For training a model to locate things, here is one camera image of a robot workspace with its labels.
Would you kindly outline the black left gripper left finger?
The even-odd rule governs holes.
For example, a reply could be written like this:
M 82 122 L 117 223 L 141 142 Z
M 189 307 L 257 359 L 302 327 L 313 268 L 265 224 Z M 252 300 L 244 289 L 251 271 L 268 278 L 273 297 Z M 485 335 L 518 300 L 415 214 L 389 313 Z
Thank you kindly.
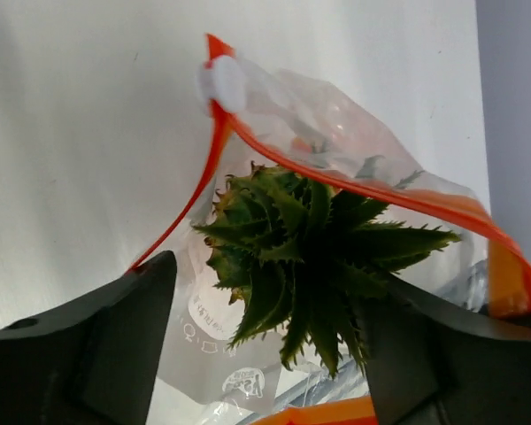
M 136 270 L 0 329 L 0 424 L 144 424 L 177 262 Z

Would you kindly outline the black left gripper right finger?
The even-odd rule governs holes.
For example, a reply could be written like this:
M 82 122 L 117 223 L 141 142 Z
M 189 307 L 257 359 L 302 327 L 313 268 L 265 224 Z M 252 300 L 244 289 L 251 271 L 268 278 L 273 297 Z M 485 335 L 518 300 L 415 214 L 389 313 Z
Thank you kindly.
M 531 424 L 531 314 L 495 319 L 394 278 L 361 320 L 380 424 Z

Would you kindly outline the clear zip bag orange zipper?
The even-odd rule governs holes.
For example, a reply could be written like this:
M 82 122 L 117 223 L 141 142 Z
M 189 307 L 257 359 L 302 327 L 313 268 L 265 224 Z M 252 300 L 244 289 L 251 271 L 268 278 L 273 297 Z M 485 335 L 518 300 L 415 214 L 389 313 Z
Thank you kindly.
M 531 265 L 335 86 L 214 35 L 213 135 L 166 230 L 184 424 L 531 424 Z

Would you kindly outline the orange spiky pineapple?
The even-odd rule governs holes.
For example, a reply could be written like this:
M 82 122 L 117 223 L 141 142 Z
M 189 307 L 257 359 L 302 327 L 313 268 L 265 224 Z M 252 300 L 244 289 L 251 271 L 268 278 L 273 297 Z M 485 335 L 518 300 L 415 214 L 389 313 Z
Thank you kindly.
M 364 302 L 384 299 L 393 274 L 459 241 L 451 230 L 384 221 L 388 207 L 282 166 L 253 164 L 244 176 L 230 174 L 213 221 L 196 225 L 217 288 L 244 304 L 230 346 L 283 328 L 285 368 L 306 346 L 331 375 L 342 347 L 364 367 Z

